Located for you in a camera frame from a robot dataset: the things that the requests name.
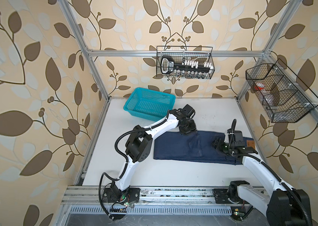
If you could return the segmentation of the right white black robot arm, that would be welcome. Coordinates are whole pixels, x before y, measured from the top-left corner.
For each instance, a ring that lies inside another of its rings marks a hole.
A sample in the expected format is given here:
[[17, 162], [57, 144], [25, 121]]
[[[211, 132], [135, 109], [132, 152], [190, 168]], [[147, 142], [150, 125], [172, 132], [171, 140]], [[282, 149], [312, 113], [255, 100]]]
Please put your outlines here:
[[267, 218], [271, 226], [311, 226], [310, 198], [307, 193], [287, 183], [253, 147], [247, 146], [242, 132], [235, 129], [236, 123], [234, 119], [227, 130], [228, 142], [217, 138], [212, 146], [219, 153], [241, 161], [267, 193], [261, 193], [247, 181], [232, 181], [226, 192], [228, 201], [233, 204], [248, 202]]

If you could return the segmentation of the dark blue denim trousers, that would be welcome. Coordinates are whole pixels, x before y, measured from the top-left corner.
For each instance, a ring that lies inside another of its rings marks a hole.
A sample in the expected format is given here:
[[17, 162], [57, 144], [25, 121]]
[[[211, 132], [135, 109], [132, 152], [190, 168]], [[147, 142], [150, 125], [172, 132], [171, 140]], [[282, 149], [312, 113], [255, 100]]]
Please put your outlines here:
[[153, 159], [241, 165], [241, 157], [227, 156], [213, 147], [212, 143], [219, 139], [224, 140], [225, 134], [214, 131], [196, 131], [189, 135], [166, 132], [154, 141]]

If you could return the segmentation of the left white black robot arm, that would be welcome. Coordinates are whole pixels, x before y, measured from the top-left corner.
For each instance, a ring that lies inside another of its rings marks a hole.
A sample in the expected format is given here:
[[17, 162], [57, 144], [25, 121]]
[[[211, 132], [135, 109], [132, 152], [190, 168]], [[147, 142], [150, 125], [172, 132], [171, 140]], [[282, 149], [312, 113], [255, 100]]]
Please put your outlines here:
[[151, 152], [153, 141], [167, 131], [179, 128], [182, 135], [189, 135], [197, 130], [193, 120], [196, 112], [190, 105], [183, 108], [168, 110], [164, 118], [145, 127], [135, 126], [131, 131], [120, 135], [114, 143], [115, 151], [125, 158], [125, 162], [120, 175], [117, 178], [102, 173], [99, 181], [98, 199], [101, 208], [112, 221], [118, 220], [116, 214], [105, 208], [102, 201], [101, 187], [103, 178], [107, 177], [110, 182], [110, 189], [116, 201], [113, 204], [130, 203], [128, 190], [132, 177], [139, 163], [143, 162]]

